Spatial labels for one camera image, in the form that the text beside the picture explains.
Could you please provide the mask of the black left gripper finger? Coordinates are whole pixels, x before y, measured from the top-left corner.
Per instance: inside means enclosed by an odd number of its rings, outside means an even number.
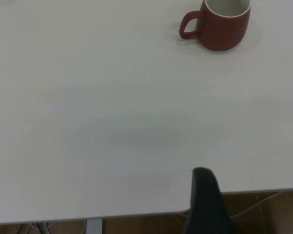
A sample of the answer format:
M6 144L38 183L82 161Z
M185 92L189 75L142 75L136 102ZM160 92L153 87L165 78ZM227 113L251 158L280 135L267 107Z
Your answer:
M186 234L237 233L214 173L208 168L193 169L190 210Z

